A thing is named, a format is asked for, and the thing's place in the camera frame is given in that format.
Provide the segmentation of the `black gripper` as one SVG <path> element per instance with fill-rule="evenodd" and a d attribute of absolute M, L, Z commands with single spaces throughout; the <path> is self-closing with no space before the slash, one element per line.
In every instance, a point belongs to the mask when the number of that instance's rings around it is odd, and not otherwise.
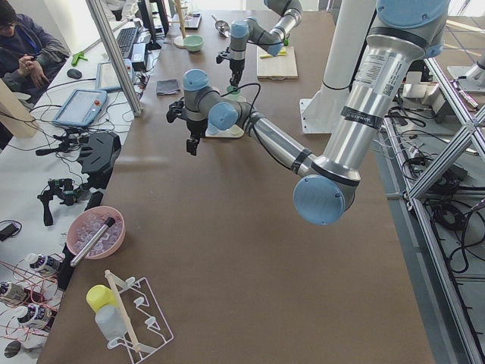
<path fill-rule="evenodd" d="M 230 62 L 230 70 L 232 72 L 230 85 L 233 87 L 238 87 L 246 63 L 246 49 L 234 49 L 228 46 L 225 50 L 219 52 L 216 56 L 217 64 L 220 64 L 224 60 Z"/>
<path fill-rule="evenodd" d="M 174 123 L 176 119 L 186 122 L 190 132 L 190 138 L 186 140 L 186 151 L 190 155 L 197 156 L 198 140 L 205 138 L 208 118 L 201 112 L 189 110 L 185 106 L 183 97 L 169 105 L 166 118 L 169 124 Z"/>

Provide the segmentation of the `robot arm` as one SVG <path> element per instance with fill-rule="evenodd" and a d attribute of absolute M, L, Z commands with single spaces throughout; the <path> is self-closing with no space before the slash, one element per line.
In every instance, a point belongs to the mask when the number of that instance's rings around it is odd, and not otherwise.
<path fill-rule="evenodd" d="M 271 56 L 277 56 L 285 46 L 285 40 L 290 31 L 297 27 L 302 20 L 302 6 L 297 0 L 268 0 L 264 4 L 273 12 L 280 15 L 274 27 L 265 30 L 254 17 L 235 20 L 230 25 L 230 44 L 218 53 L 216 63 L 223 60 L 230 63 L 230 85 L 237 88 L 241 81 L 246 63 L 246 44 L 255 44 Z"/>
<path fill-rule="evenodd" d="M 303 99 L 302 126 L 330 139 L 321 155 L 297 143 L 248 102 L 225 99 L 199 69 L 183 76 L 183 98 L 167 120 L 186 122 L 189 153 L 206 130 L 243 129 L 299 176 L 296 211 L 312 224 L 337 221 L 351 206 L 359 167 L 412 62 L 441 53 L 447 1 L 344 1 L 321 89 Z"/>

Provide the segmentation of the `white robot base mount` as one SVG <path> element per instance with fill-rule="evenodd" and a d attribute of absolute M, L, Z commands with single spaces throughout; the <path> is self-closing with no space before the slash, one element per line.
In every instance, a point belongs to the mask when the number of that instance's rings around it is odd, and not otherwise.
<path fill-rule="evenodd" d="M 375 1 L 339 1 L 336 28 L 319 91 L 300 100 L 302 131 L 305 134 L 332 133 L 345 105 L 365 39 L 374 19 Z"/>

